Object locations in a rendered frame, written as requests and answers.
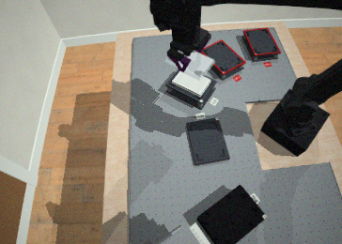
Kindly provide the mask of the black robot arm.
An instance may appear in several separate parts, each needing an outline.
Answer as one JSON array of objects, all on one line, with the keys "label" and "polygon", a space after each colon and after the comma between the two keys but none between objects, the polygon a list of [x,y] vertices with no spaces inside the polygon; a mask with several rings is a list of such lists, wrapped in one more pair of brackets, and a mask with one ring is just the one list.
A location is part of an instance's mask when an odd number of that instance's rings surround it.
[{"label": "black robot arm", "polygon": [[[172,29],[172,39],[183,44],[183,29],[179,24],[187,29],[194,28],[201,23],[201,6],[210,7],[220,4],[342,10],[342,0],[150,0],[149,10],[160,32]],[[319,75],[314,73],[310,77],[298,78],[292,87],[292,92],[288,91],[291,94],[289,100],[280,106],[291,136],[297,137],[316,131],[318,126],[315,116],[319,105],[341,91],[342,59]]]}]

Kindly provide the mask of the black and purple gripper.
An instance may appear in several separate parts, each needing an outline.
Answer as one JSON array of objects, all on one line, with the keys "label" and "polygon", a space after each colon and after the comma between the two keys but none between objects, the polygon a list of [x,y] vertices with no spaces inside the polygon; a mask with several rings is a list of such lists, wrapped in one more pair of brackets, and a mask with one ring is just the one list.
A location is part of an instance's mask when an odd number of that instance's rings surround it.
[{"label": "black and purple gripper", "polygon": [[[180,24],[179,27],[183,29],[183,44],[172,40],[170,42],[170,49],[167,51],[167,56],[176,64],[179,71],[184,72],[191,62],[191,59],[185,57],[184,55],[190,56],[193,50],[201,53],[204,47],[210,41],[211,34],[208,30],[200,28],[201,23],[200,25],[191,29],[187,29]],[[179,53],[178,51],[183,53]],[[179,62],[183,65],[183,67],[180,66]]]}]

